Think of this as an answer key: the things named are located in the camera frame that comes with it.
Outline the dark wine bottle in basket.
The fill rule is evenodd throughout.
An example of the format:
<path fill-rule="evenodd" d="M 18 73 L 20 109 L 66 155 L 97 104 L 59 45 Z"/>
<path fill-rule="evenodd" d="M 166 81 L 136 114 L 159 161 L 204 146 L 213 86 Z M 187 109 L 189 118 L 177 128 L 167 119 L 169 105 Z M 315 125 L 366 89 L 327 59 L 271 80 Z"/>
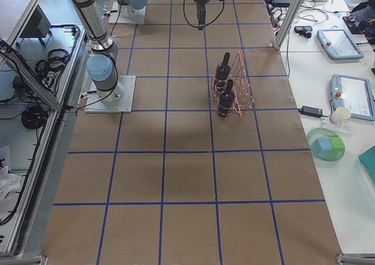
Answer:
<path fill-rule="evenodd" d="M 219 104 L 217 107 L 217 113 L 220 117 L 226 117 L 233 106 L 235 98 L 233 85 L 233 80 L 228 79 L 225 89 L 220 93 Z"/>

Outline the black controller device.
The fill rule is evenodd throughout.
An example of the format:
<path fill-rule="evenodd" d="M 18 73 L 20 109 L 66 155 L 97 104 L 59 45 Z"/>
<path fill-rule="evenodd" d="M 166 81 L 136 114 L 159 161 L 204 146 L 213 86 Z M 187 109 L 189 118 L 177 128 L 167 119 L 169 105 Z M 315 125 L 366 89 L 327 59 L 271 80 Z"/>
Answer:
<path fill-rule="evenodd" d="M 294 32 L 299 36 L 303 36 L 305 38 L 311 38 L 312 36 L 312 27 L 311 26 L 295 26 Z"/>

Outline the far blue teach pendant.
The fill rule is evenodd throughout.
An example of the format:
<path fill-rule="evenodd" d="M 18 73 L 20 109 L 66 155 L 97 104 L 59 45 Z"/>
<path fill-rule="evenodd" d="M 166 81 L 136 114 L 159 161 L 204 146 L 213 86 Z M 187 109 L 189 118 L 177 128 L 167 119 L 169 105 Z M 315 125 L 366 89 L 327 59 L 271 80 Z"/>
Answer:
<path fill-rule="evenodd" d="M 362 59 L 364 54 L 344 29 L 320 29 L 317 38 L 331 59 Z"/>

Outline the blue teach pendant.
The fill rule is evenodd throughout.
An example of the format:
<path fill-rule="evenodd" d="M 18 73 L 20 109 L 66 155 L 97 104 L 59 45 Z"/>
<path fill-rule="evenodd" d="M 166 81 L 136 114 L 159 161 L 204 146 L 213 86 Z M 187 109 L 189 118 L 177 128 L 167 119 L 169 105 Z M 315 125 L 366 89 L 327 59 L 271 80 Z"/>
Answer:
<path fill-rule="evenodd" d="M 334 74 L 330 81 L 330 95 L 334 109 L 346 107 L 352 118 L 374 121 L 374 97 L 370 80 Z"/>
<path fill-rule="evenodd" d="M 331 59 L 362 59 L 364 54 L 344 29 L 320 29 L 317 38 Z"/>

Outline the black power adapter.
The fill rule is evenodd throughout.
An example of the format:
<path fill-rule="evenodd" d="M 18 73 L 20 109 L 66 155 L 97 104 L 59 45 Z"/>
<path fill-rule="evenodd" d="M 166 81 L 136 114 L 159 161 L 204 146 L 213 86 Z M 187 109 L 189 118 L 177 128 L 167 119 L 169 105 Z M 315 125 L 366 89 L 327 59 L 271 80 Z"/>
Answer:
<path fill-rule="evenodd" d="M 310 106 L 302 106 L 298 109 L 301 115 L 307 115 L 310 117 L 321 118 L 323 116 L 322 109 Z"/>

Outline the white paper cup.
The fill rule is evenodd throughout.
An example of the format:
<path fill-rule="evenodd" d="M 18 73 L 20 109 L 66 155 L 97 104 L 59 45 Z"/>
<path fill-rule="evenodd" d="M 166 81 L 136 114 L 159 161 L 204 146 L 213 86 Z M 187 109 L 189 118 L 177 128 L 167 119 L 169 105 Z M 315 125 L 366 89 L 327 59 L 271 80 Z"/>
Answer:
<path fill-rule="evenodd" d="M 351 111 L 346 107 L 337 107 L 336 110 L 329 117 L 333 125 L 340 125 L 343 121 L 351 117 Z"/>

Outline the near blue teach pendant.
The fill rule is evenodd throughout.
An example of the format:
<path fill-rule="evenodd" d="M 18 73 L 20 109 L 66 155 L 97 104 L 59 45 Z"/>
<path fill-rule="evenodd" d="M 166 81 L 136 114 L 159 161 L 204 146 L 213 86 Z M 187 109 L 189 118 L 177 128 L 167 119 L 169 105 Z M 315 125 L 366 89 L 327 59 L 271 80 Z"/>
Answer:
<path fill-rule="evenodd" d="M 334 74 L 330 81 L 330 95 L 334 109 L 346 107 L 352 118 L 374 121 L 374 97 L 370 80 Z"/>

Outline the green bowl with blocks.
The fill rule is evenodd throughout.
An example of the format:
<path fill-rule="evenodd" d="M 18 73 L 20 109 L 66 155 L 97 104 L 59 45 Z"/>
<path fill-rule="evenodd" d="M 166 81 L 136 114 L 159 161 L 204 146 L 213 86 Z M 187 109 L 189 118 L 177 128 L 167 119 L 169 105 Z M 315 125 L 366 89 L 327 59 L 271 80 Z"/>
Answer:
<path fill-rule="evenodd" d="M 311 153 L 324 161 L 338 161 L 345 153 L 340 136 L 326 128 L 314 128 L 306 135 Z"/>

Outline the teal box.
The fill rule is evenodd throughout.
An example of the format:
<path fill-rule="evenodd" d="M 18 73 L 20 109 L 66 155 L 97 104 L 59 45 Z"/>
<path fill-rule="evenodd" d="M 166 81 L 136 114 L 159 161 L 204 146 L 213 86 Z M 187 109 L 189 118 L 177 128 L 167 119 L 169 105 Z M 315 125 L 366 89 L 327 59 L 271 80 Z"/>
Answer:
<path fill-rule="evenodd" d="M 375 183 L 375 146 L 372 146 L 367 151 L 359 155 L 359 161 L 364 166 L 367 174 L 372 181 Z"/>

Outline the aluminium frame post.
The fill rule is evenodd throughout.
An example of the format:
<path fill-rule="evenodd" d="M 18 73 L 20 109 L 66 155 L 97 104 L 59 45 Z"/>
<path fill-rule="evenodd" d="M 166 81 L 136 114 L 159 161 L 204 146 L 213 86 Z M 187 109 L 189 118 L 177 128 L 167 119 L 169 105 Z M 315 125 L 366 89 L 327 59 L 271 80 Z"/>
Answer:
<path fill-rule="evenodd" d="M 285 15 L 285 18 L 284 18 L 284 21 L 278 31 L 278 34 L 276 36 L 276 39 L 275 39 L 275 43 L 273 45 L 274 49 L 275 50 L 280 50 L 281 49 L 281 46 L 285 40 L 285 38 L 287 37 L 287 35 L 289 34 L 289 30 L 291 28 L 291 25 L 296 17 L 296 13 L 298 12 L 302 2 L 304 0 L 292 0 L 290 5 L 289 5 L 289 8 L 288 8 L 288 11 L 287 11 L 287 14 Z"/>

